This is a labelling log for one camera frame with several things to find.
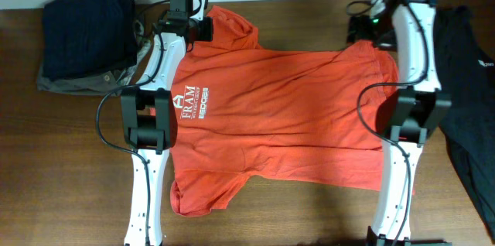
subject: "black cloth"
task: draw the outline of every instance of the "black cloth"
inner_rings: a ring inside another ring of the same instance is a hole
[[[43,10],[43,77],[74,79],[136,64],[134,0],[55,0]]]
[[[495,66],[477,45],[466,7],[438,11],[435,64],[452,107],[440,122],[449,155],[495,241]]]

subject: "red shirt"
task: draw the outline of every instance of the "red shirt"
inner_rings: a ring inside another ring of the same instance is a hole
[[[171,149],[173,210],[226,208],[249,177],[379,190],[383,152],[356,113],[367,85],[397,81],[388,53],[359,42],[342,52],[284,52],[258,44],[246,19],[213,7],[213,42],[198,42],[172,87],[179,134]],[[393,87],[369,90],[365,119]]]

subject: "red cloth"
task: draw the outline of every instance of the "red cloth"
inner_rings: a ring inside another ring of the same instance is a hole
[[[264,50],[246,19],[216,6],[209,16],[213,42],[196,43],[172,87],[173,210],[226,208],[253,175],[379,190],[381,143],[360,123],[356,102],[368,84],[397,81],[390,55],[369,42],[342,52]],[[365,94],[370,125],[393,90]]]

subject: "orange t-shirt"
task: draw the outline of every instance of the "orange t-shirt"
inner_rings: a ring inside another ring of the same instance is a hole
[[[360,123],[356,102],[368,84],[397,81],[390,55],[369,42],[342,52],[265,50],[246,19],[216,6],[208,15],[213,42],[195,44],[172,87],[173,210],[226,208],[254,175],[379,190],[381,143]],[[365,94],[370,125],[393,90]]]

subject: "brown table surface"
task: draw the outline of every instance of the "brown table surface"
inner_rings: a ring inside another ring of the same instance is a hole
[[[216,3],[260,29],[275,50],[345,47],[352,0]],[[495,0],[439,0],[468,5],[477,41],[495,57]],[[159,9],[150,12],[158,15]],[[131,207],[128,155],[95,134],[99,97],[41,92],[36,73],[43,54],[42,10],[0,11],[0,244],[123,245]],[[118,100],[102,114],[105,135],[123,145]],[[378,193],[315,183],[253,177],[226,210],[181,217],[169,202],[172,162],[166,167],[162,230],[166,244],[296,245],[363,238]],[[445,238],[454,245],[490,239],[449,157],[443,134],[425,147],[411,208],[414,239]]]

